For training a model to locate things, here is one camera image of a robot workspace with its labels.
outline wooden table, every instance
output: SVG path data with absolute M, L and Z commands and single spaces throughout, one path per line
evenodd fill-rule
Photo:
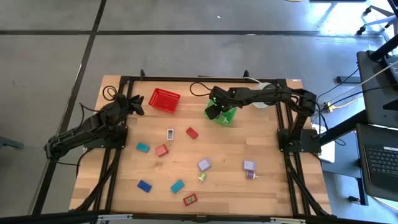
M 102 96 L 106 85 L 119 86 L 120 76 L 106 75 L 99 90 L 96 110 L 107 104 Z M 204 109 L 207 96 L 196 97 L 189 91 L 191 82 L 137 81 L 132 95 L 145 96 L 142 107 L 144 116 L 128 117 L 129 126 L 126 147 L 122 150 L 116 180 L 112 212 L 124 213 L 173 213 L 207 215 L 292 215 L 289 188 L 283 155 L 279 151 L 276 129 L 279 128 L 276 108 L 257 109 L 253 105 L 238 109 L 231 127 L 206 119 Z M 287 80 L 291 88 L 301 88 L 300 80 Z M 205 83 L 228 89 L 229 87 L 253 88 L 254 83 Z M 178 94 L 181 99 L 174 114 L 154 109 L 148 101 L 155 88 Z M 197 85 L 196 94 L 208 93 Z M 287 117 L 284 104 L 285 127 Z M 195 140 L 185 133 L 192 127 L 198 134 Z M 167 128 L 174 128 L 174 141 L 166 141 Z M 149 152 L 136 149 L 138 142 L 150 146 Z M 155 148 L 169 145 L 170 152 L 157 157 Z M 73 191 L 70 208 L 76 208 L 97 184 L 104 149 L 94 149 L 81 161 L 80 171 Z M 210 158 L 212 167 L 207 179 L 198 183 L 200 171 L 197 162 Z M 319 160 L 301 153 L 305 183 L 324 210 L 331 212 Z M 243 160 L 257 164 L 255 180 L 245 178 Z M 173 194 L 170 187 L 176 180 L 183 180 L 185 187 Z M 137 187 L 140 180 L 152 185 L 149 193 Z M 299 189 L 296 186 L 299 211 L 302 210 Z M 101 206 L 104 208 L 107 186 L 104 188 Z M 196 193 L 198 201 L 185 206 L 183 198 Z

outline gray floor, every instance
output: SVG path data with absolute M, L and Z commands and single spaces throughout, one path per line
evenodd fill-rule
M 0 29 L 91 29 L 99 4 L 1 1 Z M 316 30 L 347 37 L 97 36 L 76 103 L 94 105 L 103 75 L 138 75 L 141 68 L 147 75 L 216 77 L 240 77 L 247 69 L 252 77 L 300 78 L 306 89 L 319 94 L 335 85 L 336 76 L 356 69 L 357 51 L 384 43 L 382 37 L 351 36 L 364 20 L 379 16 L 362 18 L 366 7 L 283 0 L 108 1 L 101 30 Z M 87 40 L 85 35 L 0 35 L 0 136 L 25 144 L 23 151 L 4 147 L 0 152 L 0 217 L 29 211 L 45 163 L 42 146 L 58 128 Z M 334 126 L 362 107 L 358 101 L 328 114 L 328 124 Z M 78 124 L 80 113 L 74 110 L 71 127 Z M 76 162 L 80 154 L 81 149 L 75 149 L 62 161 Z M 74 178 L 74 167 L 57 167 L 44 212 L 68 209 Z M 396 213 L 372 199 L 368 207 L 347 202 L 348 196 L 358 196 L 354 179 L 325 173 L 325 182 L 335 215 L 398 222 Z

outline laptop keyboard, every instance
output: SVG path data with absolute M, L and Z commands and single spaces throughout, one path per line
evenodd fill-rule
M 398 177 L 398 149 L 391 147 L 365 147 L 371 172 Z

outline red basket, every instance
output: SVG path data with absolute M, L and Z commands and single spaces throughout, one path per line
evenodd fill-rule
M 156 88 L 152 94 L 149 105 L 158 110 L 174 113 L 181 95 Z

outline red block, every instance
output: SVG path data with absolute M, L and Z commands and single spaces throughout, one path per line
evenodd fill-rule
M 188 197 L 184 198 L 183 201 L 184 201 L 185 206 L 188 206 L 188 205 L 192 204 L 193 202 L 197 202 L 198 198 L 197 198 L 197 195 L 191 194 Z
M 194 131 L 192 128 L 188 128 L 185 132 L 189 136 L 191 136 L 192 139 L 195 139 L 195 138 L 197 138 L 199 136 L 199 134 L 196 131 Z
M 167 147 L 166 147 L 165 144 L 163 144 L 163 145 L 157 147 L 157 148 L 155 149 L 155 151 L 156 151 L 157 156 L 159 156 L 159 157 L 164 156 L 164 155 L 166 155 L 167 153 L 169 153 L 169 150 L 167 150 Z

